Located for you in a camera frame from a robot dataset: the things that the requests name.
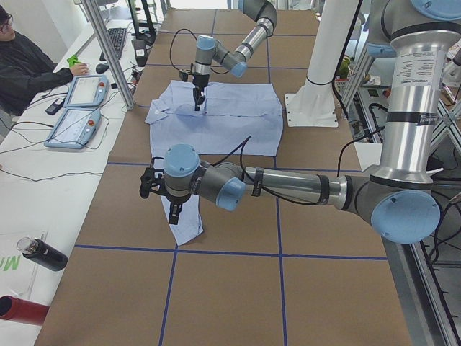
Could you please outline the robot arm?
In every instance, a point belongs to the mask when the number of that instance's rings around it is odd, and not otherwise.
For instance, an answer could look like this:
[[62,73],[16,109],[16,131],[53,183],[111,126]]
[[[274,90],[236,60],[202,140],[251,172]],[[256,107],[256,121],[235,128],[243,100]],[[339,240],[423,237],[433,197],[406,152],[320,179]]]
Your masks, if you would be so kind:
[[374,1],[369,44],[396,54],[380,162],[363,177],[296,174],[242,164],[201,161],[189,145],[165,154],[158,193],[169,203],[169,223],[198,195],[234,210],[245,194],[268,193],[302,205],[333,205],[354,213],[399,244],[418,242],[438,227],[442,214],[426,173],[437,122],[444,61],[460,38],[458,1]]
[[205,88],[209,83],[213,61],[240,78],[255,50],[264,40],[273,36],[277,26],[277,10],[269,1],[239,1],[238,9],[256,23],[242,43],[234,51],[230,51],[219,40],[200,35],[197,38],[195,61],[190,70],[182,71],[183,74],[192,76],[196,111],[205,101]]

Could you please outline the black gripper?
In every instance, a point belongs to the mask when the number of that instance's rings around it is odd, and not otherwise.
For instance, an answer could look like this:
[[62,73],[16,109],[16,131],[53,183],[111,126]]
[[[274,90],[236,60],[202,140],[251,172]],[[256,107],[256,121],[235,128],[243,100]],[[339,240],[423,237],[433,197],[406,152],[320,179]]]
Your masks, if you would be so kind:
[[178,224],[180,213],[185,204],[193,194],[187,193],[182,196],[175,196],[170,193],[167,194],[166,198],[169,201],[169,224]]
[[209,74],[200,74],[197,72],[192,73],[192,83],[194,85],[193,97],[195,111],[199,111],[200,106],[205,101],[205,93],[203,89],[205,89],[208,86],[209,80]]

